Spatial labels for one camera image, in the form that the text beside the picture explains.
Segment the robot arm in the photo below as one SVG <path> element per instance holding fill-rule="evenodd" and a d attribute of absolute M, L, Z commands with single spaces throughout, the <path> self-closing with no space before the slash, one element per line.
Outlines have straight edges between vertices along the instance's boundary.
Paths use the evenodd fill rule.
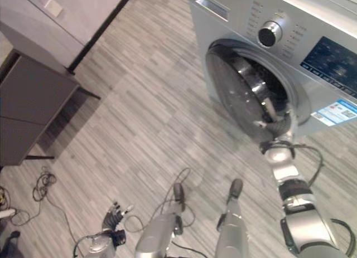
<path fill-rule="evenodd" d="M 324 216 L 293 163 L 293 150 L 281 142 L 273 142 L 264 155 L 272 167 L 283 201 L 285 218 L 281 220 L 281 228 L 290 252 L 303 258 L 346 258 L 337 248 L 330 219 Z"/>

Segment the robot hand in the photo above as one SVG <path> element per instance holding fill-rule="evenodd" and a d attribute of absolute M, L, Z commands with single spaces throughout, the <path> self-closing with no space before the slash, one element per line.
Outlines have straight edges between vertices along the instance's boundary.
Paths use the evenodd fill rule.
<path fill-rule="evenodd" d="M 116 227 L 121 222 L 124 215 L 130 212 L 133 207 L 133 205 L 130 205 L 125 211 L 120 211 L 120 205 L 115 202 L 104 217 L 102 231 L 95 235 L 81 238 L 74 248 L 73 257 L 76 257 L 75 251 L 79 242 L 86 238 L 91 238 L 92 244 L 89 247 L 89 253 L 85 258 L 114 257 L 117 247 L 126 242 L 125 231 L 116 230 Z"/>

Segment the front-load washing machine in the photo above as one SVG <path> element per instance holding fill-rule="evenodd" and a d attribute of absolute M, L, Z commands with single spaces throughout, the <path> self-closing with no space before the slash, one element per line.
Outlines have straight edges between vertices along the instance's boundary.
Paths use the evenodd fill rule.
<path fill-rule="evenodd" d="M 298 136 L 357 117 L 354 0 L 189 2 L 209 94 L 253 139 L 287 105 Z"/>

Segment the wire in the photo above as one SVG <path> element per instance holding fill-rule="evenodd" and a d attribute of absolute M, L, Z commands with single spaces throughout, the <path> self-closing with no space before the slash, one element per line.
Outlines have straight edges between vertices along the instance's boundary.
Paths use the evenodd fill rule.
<path fill-rule="evenodd" d="M 7 210 L 10 208 L 11 197 L 9 191 L 0 186 L 0 210 Z"/>
<path fill-rule="evenodd" d="M 58 210 L 60 210 L 60 211 L 63 213 L 63 215 L 64 215 L 64 217 L 65 217 L 65 220 L 66 220 L 66 224 L 67 224 L 67 228 L 68 228 L 69 234 L 70 234 L 72 240 L 76 243 L 76 239 L 75 239 L 74 236 L 73 236 L 72 229 L 71 229 L 71 226 L 70 226 L 70 224 L 69 224 L 69 221 L 68 221 L 68 217 L 67 217 L 66 212 L 65 212 L 61 207 L 55 205 L 55 204 L 50 200 L 50 198 L 49 198 L 48 196 L 47 196 L 46 198 L 47 198 L 47 201 L 50 203 L 50 205 L 54 206 L 55 208 L 57 208 Z"/>
<path fill-rule="evenodd" d="M 183 169 L 183 170 L 178 174 L 178 176 L 175 178 L 173 184 L 170 186 L 170 188 L 169 188 L 168 191 L 166 192 L 165 199 L 163 200 L 162 203 L 160 203 L 160 204 L 156 207 L 156 209 L 154 210 L 153 214 L 152 214 L 151 217 L 150 217 L 150 220 L 149 220 L 148 224 L 149 224 L 149 223 L 151 222 L 151 220 L 154 218 L 154 216 L 156 215 L 156 212 L 158 211 L 159 208 L 161 208 L 161 209 L 160 209 L 160 214 L 162 214 L 165 204 L 166 204 L 166 203 L 169 203 L 169 205 L 170 205 L 172 201 L 175 201 L 174 199 L 172 199 L 172 198 L 173 198 L 173 194 L 172 194 L 172 196 L 171 196 L 170 199 L 167 199 L 167 198 L 168 198 L 168 195 L 170 194 L 170 191 L 172 190 L 173 185 L 178 182 L 178 180 L 180 179 L 180 177 L 181 177 L 181 176 L 183 175 L 183 173 L 185 173 L 186 171 L 187 171 L 187 174 L 183 177 L 183 179 L 180 181 L 180 183 L 183 184 L 184 181 L 188 178 L 188 176 L 189 176 L 190 173 L 191 173 L 191 169 L 190 169 L 190 168 L 185 168 L 185 169 Z M 189 223 L 186 224 L 186 225 L 183 225 L 183 227 L 190 227 L 190 226 L 192 226 L 192 225 L 194 224 L 194 222 L 195 222 L 195 220 L 196 220 L 196 215 L 195 215 L 194 210 L 193 210 L 187 203 L 185 203 L 185 206 L 190 210 L 190 212 L 192 213 L 193 218 L 192 218 L 192 221 L 191 221 L 191 222 L 189 222 Z M 140 228 L 140 229 L 138 229 L 138 230 L 130 230 L 130 229 L 128 229 L 128 227 L 127 227 L 127 222 L 128 222 L 131 218 L 135 218 L 135 219 L 137 219 L 137 220 L 139 221 L 139 223 L 140 223 L 140 225 L 141 225 L 141 228 Z M 128 231 L 128 232 L 130 232 L 130 233 L 138 233 L 138 232 L 143 231 L 143 230 L 148 226 L 148 224 L 147 224 L 147 225 L 144 225 L 144 223 L 142 222 L 142 220 L 141 220 L 141 218 L 140 218 L 139 216 L 137 216 L 137 215 L 130 215 L 130 216 L 128 216 L 128 217 L 126 218 L 126 220 L 124 221 L 124 228 L 125 228 L 126 231 Z M 202 255 L 204 258 L 208 258 L 205 254 L 203 254 L 202 252 L 200 252 L 200 251 L 198 251 L 198 250 L 194 250 L 194 249 L 191 249 L 191 248 L 188 248 L 188 247 L 183 247 L 183 246 L 181 246 L 181 245 L 179 245 L 179 244 L 177 244 L 177 243 L 175 243 L 175 242 L 173 242 L 173 241 L 172 241 L 172 244 L 176 245 L 176 246 L 179 247 L 179 248 L 182 248 L 182 249 L 185 249 L 185 250 L 189 250 L 189 251 L 193 251 L 193 252 L 195 252 L 195 253 L 197 253 L 197 254 L 200 254 L 200 255 Z"/>
<path fill-rule="evenodd" d="M 66 212 L 59 207 L 58 205 L 54 204 L 50 198 L 48 197 L 48 193 L 49 193 L 49 187 L 51 187 L 53 184 L 55 184 L 57 182 L 57 178 L 53 173 L 50 173 L 49 171 L 47 171 L 46 167 L 42 167 L 42 172 L 40 174 L 40 176 L 38 177 L 38 179 L 36 179 L 36 185 L 32 190 L 32 198 L 34 201 L 38 202 L 38 212 L 37 214 L 35 214 L 34 216 L 30 216 L 29 212 L 22 210 L 22 209 L 18 209 L 18 208 L 14 208 L 15 209 L 15 214 L 12 215 L 10 217 L 10 222 L 11 224 L 13 224 L 14 226 L 24 226 L 26 224 L 28 224 L 31 220 L 35 219 L 37 216 L 40 215 L 41 213 L 41 205 L 42 205 L 42 201 L 47 198 L 47 201 L 49 202 L 49 204 L 51 204 L 53 207 L 57 208 L 58 210 L 60 210 L 64 217 L 65 217 L 65 221 L 67 224 L 67 228 L 69 231 L 69 234 L 71 236 L 71 238 L 73 239 L 73 241 L 76 243 L 77 240 L 75 239 L 75 237 L 73 236 L 72 233 L 72 229 L 71 226 L 69 224 L 68 221 L 68 217 Z M 7 194 L 7 197 L 5 197 L 5 201 L 7 204 L 7 208 L 10 208 L 11 206 L 11 197 L 9 195 L 9 191 L 7 189 L 5 189 L 4 187 L 0 186 L 0 194 L 1 193 Z"/>
<path fill-rule="evenodd" d="M 321 173 L 322 168 L 325 166 L 324 165 L 324 156 L 322 156 L 321 152 L 317 148 L 311 147 L 309 145 L 305 145 L 305 144 L 286 145 L 286 144 L 279 144 L 278 143 L 278 144 L 274 144 L 274 145 L 268 146 L 266 150 L 272 149 L 272 148 L 287 148 L 287 149 L 291 149 L 291 150 L 300 148 L 300 149 L 313 150 L 315 153 L 317 153 L 317 155 L 319 157 L 319 164 L 317 166 L 317 170 L 316 170 L 315 174 L 307 182 L 307 185 L 309 187 L 311 187 L 313 185 L 313 183 L 315 182 L 315 180 L 317 179 L 317 177 Z"/>
<path fill-rule="evenodd" d="M 185 175 L 185 177 L 181 180 L 181 182 L 180 182 L 181 184 L 184 183 L 184 181 L 185 181 L 185 180 L 188 178 L 188 176 L 190 175 L 190 173 L 191 173 L 191 168 L 185 168 L 185 169 L 183 169 L 183 170 L 178 174 L 178 176 L 175 178 L 175 180 L 173 181 L 173 184 L 172 184 L 171 187 L 168 189 L 168 191 L 166 192 L 165 198 L 163 199 L 164 203 L 162 204 L 162 207 L 161 207 L 161 210 L 160 210 L 160 214 L 162 214 L 162 212 L 163 212 L 163 207 L 164 207 L 164 205 L 165 205 L 165 201 L 167 201 L 167 197 L 168 197 L 168 195 L 170 194 L 170 191 L 171 191 L 171 189 L 173 188 L 173 185 L 174 185 L 175 183 L 177 183 L 177 180 L 180 179 L 181 175 L 183 175 L 183 173 L 184 173 L 185 171 L 188 171 L 188 173 L 187 173 L 187 175 Z"/>
<path fill-rule="evenodd" d="M 177 247 L 179 247 L 179 248 L 181 248 L 181 249 L 193 251 L 193 252 L 195 252 L 195 253 L 197 253 L 197 254 L 202 255 L 204 258 L 208 258 L 207 255 L 205 255 L 203 252 L 200 252 L 200 251 L 198 251 L 198 250 L 191 249 L 191 248 L 188 248 L 188 247 L 181 246 L 181 245 L 177 244 L 177 243 L 174 242 L 174 241 L 171 241 L 171 242 L 172 242 L 172 244 L 174 244 L 175 246 L 177 246 Z"/>
<path fill-rule="evenodd" d="M 21 220 L 22 218 L 20 218 L 20 220 L 19 220 L 18 222 L 15 222 L 16 217 L 18 218 L 18 217 L 21 215 L 21 213 L 24 213 L 24 214 L 27 216 L 27 217 L 25 218 L 26 220 L 23 221 L 23 222 L 21 222 L 20 220 Z M 41 213 L 41 202 L 38 204 L 38 211 L 37 211 L 37 213 L 36 213 L 34 216 L 32 216 L 32 217 L 30 216 L 29 212 L 27 212 L 27 211 L 25 211 L 25 210 L 22 210 L 22 209 L 16 209 L 16 208 L 15 208 L 15 214 L 10 217 L 10 222 L 11 222 L 11 224 L 13 224 L 14 226 L 24 226 L 24 225 L 28 224 L 31 220 L 33 220 L 33 219 L 35 219 L 37 216 L 39 216 L 40 213 Z"/>
<path fill-rule="evenodd" d="M 353 233 L 351 227 L 346 222 L 344 222 L 342 220 L 339 220 L 339 219 L 332 218 L 331 221 L 333 223 L 337 223 L 337 224 L 343 226 L 344 228 L 346 228 L 348 230 L 348 232 L 350 234 L 350 243 L 349 243 L 348 249 L 346 251 L 346 255 L 348 257 L 352 257 L 352 255 L 353 255 L 353 253 L 354 253 L 354 251 L 356 249 L 356 236 Z"/>

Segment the gray laminate floor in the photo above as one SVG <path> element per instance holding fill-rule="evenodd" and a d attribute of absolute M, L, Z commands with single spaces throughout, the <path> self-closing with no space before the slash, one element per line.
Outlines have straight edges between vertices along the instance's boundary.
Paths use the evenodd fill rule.
<path fill-rule="evenodd" d="M 55 161 L 5 167 L 1 185 L 11 192 L 14 206 L 36 213 L 31 191 L 46 166 L 57 176 L 49 196 L 67 212 L 78 238 L 99 231 L 114 199 L 124 206 L 135 204 L 133 213 L 147 222 L 171 182 L 190 167 L 185 188 L 197 220 L 178 243 L 213 257 L 216 222 L 230 182 L 240 177 L 251 257 L 292 257 L 283 243 L 281 201 L 267 162 L 207 95 L 185 0 L 131 0 L 80 64 L 76 77 L 102 100 L 83 102 L 78 96 L 33 150 L 42 154 L 44 149 L 56 155 Z M 354 228 L 356 127 L 351 123 L 300 139 L 325 156 L 326 167 L 313 187 L 317 198 L 331 216 Z M 296 163 L 309 178 L 317 161 L 301 152 Z M 185 222 L 191 218 L 184 214 Z M 139 227 L 134 220 L 128 225 Z M 8 224 L 5 233 L 13 229 Z M 338 230 L 345 249 L 347 234 Z M 18 247 L 26 257 L 71 257 L 73 242 L 65 220 L 46 201 L 40 216 L 20 231 Z M 127 233 L 127 244 L 116 257 L 132 257 L 139 236 Z M 199 257 L 175 246 L 169 254 Z"/>

